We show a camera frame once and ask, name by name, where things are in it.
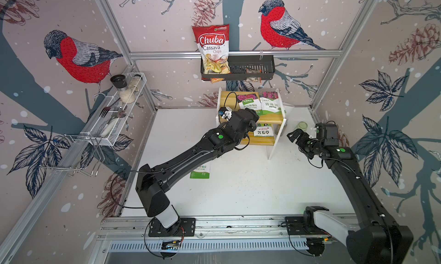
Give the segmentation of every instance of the robotic arm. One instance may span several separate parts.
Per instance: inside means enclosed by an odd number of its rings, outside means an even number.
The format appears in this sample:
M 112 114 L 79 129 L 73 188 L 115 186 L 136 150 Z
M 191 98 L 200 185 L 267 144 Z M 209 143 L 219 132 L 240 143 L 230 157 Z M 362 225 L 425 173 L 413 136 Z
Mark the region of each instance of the robotic arm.
M 153 168 L 146 164 L 139 169 L 143 173 L 138 173 L 135 190 L 142 206 L 147 216 L 156 217 L 170 234 L 178 231 L 181 221 L 165 192 L 195 168 L 233 150 L 248 132 L 256 130 L 259 116 L 254 110 L 225 112 L 228 122 L 209 130 L 195 146 L 168 162 Z
M 354 153 L 339 146 L 335 124 L 317 123 L 317 138 L 310 139 L 301 129 L 287 136 L 299 150 L 312 159 L 324 161 L 343 186 L 358 218 L 359 228 L 345 227 L 328 210 L 307 207 L 306 226 L 326 230 L 346 245 L 356 263 L 402 263 L 413 240 L 407 226 L 400 226 L 380 203 L 368 185 Z

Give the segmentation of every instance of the fork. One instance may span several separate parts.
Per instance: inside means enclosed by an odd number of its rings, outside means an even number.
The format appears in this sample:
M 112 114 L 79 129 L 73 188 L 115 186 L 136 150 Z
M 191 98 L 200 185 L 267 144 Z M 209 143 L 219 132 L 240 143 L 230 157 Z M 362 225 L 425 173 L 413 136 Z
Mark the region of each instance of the fork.
M 100 118 L 103 118 L 107 115 L 107 113 L 119 102 L 121 98 L 118 98 L 115 102 L 113 102 L 110 106 L 104 107 L 101 111 Z

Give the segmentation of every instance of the salt shaker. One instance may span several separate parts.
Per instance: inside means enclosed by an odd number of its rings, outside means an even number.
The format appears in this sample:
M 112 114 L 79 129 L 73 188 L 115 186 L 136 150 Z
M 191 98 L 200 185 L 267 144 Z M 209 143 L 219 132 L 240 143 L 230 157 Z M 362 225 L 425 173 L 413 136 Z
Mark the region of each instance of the salt shaker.
M 134 92 L 127 86 L 126 77 L 124 75 L 117 74 L 111 77 L 110 81 L 118 90 L 122 103 L 130 104 L 136 100 Z
M 142 86 L 142 80 L 140 74 L 135 74 L 132 79 L 130 79 L 129 83 L 129 89 L 133 90 L 134 92 L 139 91 L 139 87 Z

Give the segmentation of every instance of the black metal basket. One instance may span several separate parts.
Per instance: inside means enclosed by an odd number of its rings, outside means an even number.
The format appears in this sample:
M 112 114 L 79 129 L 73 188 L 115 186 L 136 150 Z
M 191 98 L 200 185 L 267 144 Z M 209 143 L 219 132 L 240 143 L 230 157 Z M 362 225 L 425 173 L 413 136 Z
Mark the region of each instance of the black metal basket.
M 262 80 L 273 79 L 276 68 L 272 55 L 233 55 L 228 57 L 231 74 L 204 74 L 204 65 L 201 61 L 202 80 L 210 81 L 212 78 L 224 80 L 246 80 L 247 77 L 260 77 Z M 262 71 L 261 73 L 247 74 L 246 69 Z

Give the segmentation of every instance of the white table surface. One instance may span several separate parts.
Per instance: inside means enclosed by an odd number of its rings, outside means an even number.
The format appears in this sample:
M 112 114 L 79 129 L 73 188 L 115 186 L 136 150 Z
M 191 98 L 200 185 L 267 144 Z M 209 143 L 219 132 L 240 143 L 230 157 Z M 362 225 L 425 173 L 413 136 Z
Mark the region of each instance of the white table surface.
M 286 107 L 287 125 L 271 160 L 266 146 L 250 145 L 211 161 L 209 179 L 178 181 L 166 194 L 181 216 L 301 214 L 306 206 L 324 206 L 333 213 L 354 213 L 340 182 L 330 169 L 308 163 L 286 134 L 298 122 L 314 133 L 307 108 Z M 140 166 L 154 167 L 195 145 L 215 128 L 215 109 L 158 110 Z M 320 166 L 320 159 L 311 161 Z M 126 206 L 142 207 L 133 183 Z M 143 209 L 123 209 L 122 216 L 146 216 Z

